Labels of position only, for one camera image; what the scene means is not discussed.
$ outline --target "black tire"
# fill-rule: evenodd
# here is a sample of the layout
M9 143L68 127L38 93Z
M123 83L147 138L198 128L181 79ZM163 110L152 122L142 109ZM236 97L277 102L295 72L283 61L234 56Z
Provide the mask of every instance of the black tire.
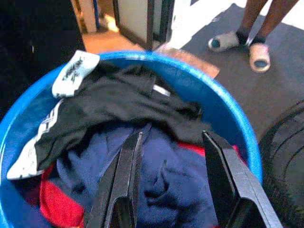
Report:
M290 108L260 142L263 187L281 221L304 227L304 101Z

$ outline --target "slipper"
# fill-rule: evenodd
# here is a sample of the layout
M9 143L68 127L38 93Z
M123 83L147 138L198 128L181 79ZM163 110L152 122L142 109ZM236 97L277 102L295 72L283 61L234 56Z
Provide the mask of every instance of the slipper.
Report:
M239 46L238 37L235 32L218 35L208 42L211 51L221 52Z
M269 48L266 44L256 43L250 46L250 67L254 72L265 73L270 68Z

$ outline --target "black sock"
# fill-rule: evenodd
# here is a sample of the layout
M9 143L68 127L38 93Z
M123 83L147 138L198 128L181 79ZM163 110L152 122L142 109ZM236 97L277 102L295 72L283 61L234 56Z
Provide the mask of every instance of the black sock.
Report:
M238 41L240 45L245 45L247 40L248 40L248 36L249 36L250 30L244 27L239 27L239 29L236 32Z
M263 37L259 34L256 35L256 37L253 38L250 45L256 44L256 43L262 43L264 44L266 42L266 37Z

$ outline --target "gray floor mat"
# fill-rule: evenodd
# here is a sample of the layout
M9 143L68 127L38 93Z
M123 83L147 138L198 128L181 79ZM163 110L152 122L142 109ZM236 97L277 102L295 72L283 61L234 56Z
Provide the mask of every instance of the gray floor mat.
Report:
M248 51L244 48L213 53L207 46L213 36L238 29L243 13L243 8L231 5L182 49L220 68L216 80L241 105L259 140L275 118L304 99L304 31L279 24L266 41L270 46L271 68L265 74L257 74L250 69ZM251 37L264 18L257 18Z

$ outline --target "blue laundry basket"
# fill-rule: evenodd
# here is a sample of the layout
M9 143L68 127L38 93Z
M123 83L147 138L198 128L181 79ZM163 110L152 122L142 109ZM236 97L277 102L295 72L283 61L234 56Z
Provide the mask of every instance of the blue laundry basket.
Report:
M262 181L260 153L251 125L233 97L216 81L182 62L146 52L113 52L101 54L120 67L144 64L163 76L185 101L195 101L204 110L203 121L231 144L237 145L250 170ZM18 158L25 143L58 100L51 87L63 66L49 72L31 86L11 107L0 124L0 227L44 228L51 225L38 207L30 206L20 188L6 179L8 169Z

